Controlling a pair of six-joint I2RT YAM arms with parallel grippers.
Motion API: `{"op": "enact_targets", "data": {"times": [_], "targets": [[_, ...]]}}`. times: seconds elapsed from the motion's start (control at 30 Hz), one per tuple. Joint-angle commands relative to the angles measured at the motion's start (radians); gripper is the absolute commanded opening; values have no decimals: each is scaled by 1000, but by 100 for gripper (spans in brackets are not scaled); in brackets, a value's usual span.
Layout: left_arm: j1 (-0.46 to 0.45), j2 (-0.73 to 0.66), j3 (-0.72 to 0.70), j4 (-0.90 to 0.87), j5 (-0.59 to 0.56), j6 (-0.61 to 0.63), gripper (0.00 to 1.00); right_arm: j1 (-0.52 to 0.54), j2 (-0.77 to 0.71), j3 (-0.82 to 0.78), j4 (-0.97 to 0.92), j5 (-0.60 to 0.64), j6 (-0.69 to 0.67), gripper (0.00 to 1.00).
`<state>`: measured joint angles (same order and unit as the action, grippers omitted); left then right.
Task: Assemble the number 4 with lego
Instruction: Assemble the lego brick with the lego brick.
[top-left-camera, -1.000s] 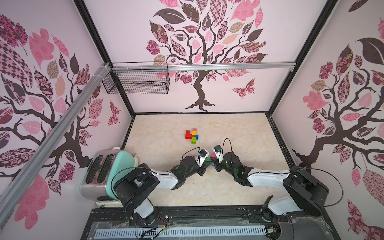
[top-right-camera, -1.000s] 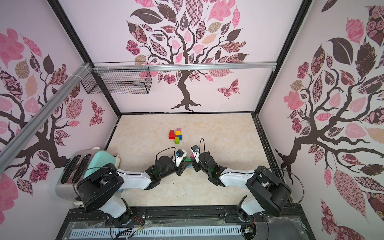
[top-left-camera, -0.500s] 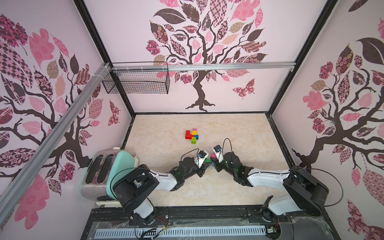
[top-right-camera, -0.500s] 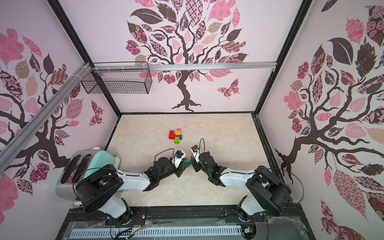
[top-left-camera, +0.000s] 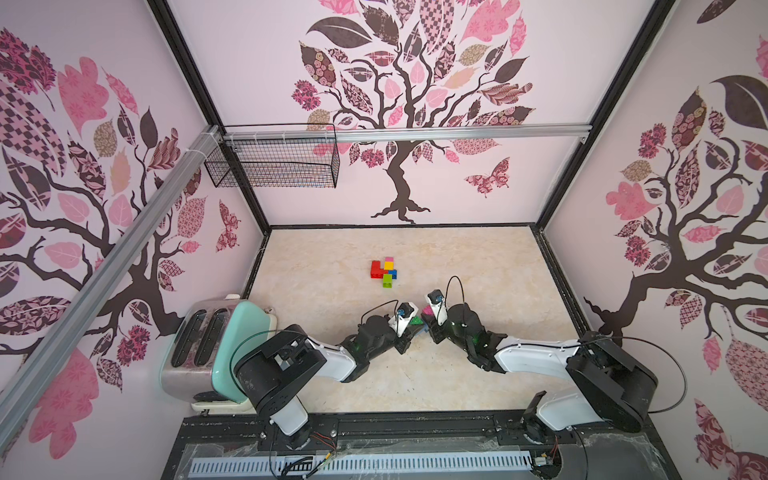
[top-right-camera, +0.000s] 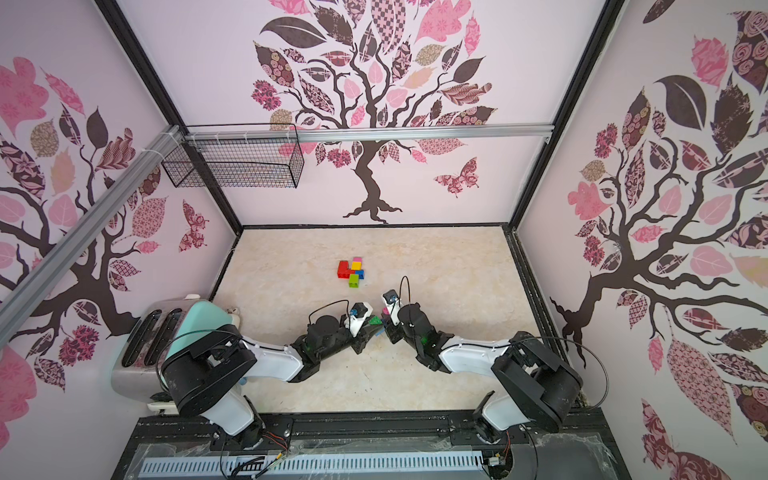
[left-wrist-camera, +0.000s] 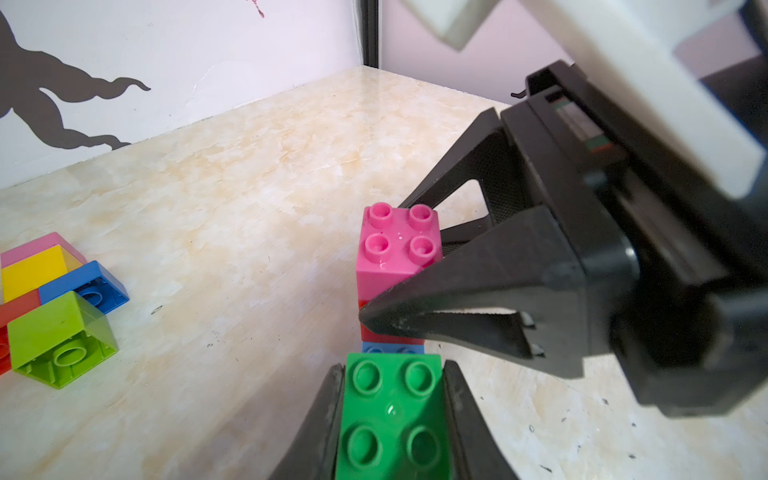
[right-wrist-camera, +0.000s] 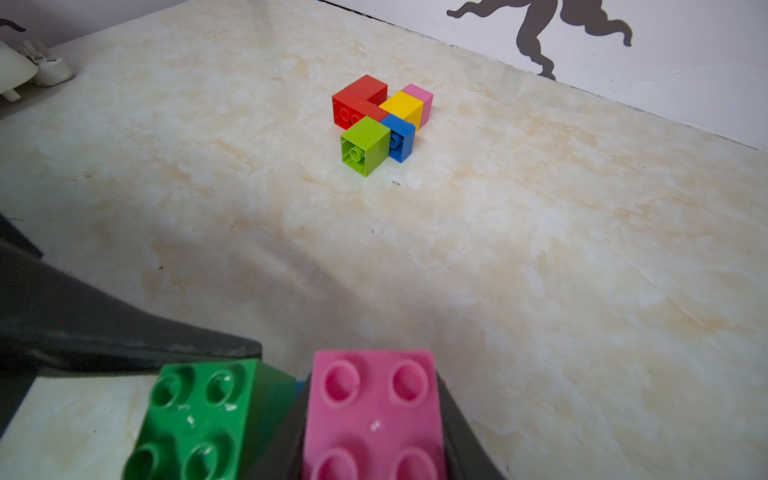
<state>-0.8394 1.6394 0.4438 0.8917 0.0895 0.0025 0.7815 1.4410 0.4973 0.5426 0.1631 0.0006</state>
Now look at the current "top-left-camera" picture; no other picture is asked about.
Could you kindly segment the long red lego brick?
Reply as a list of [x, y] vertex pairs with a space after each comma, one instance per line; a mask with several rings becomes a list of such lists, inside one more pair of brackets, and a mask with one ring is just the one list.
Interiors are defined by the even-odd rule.
[[382, 279], [385, 274], [387, 274], [387, 271], [381, 267], [381, 262], [373, 260], [371, 262], [370, 277], [372, 279]]

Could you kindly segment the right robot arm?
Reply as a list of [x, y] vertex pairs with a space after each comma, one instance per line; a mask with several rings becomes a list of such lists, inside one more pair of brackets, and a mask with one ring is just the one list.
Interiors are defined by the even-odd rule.
[[555, 432], [596, 422], [629, 433], [642, 430], [658, 379], [613, 340], [594, 331], [569, 341], [519, 339], [486, 329], [466, 303], [446, 306], [438, 291], [427, 301], [421, 318], [433, 341], [451, 341], [481, 370], [570, 382], [529, 402], [520, 424], [530, 441], [542, 443]]

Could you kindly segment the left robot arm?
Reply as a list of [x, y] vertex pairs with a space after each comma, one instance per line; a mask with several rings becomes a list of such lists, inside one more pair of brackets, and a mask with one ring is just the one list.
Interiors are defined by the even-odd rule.
[[290, 325], [245, 353], [230, 367], [236, 386], [257, 416], [276, 426], [290, 449], [308, 441], [313, 427], [298, 394], [315, 377], [350, 383], [365, 374], [371, 361], [394, 349], [403, 354], [424, 324], [400, 306], [394, 316], [372, 315], [338, 345], [311, 338]]

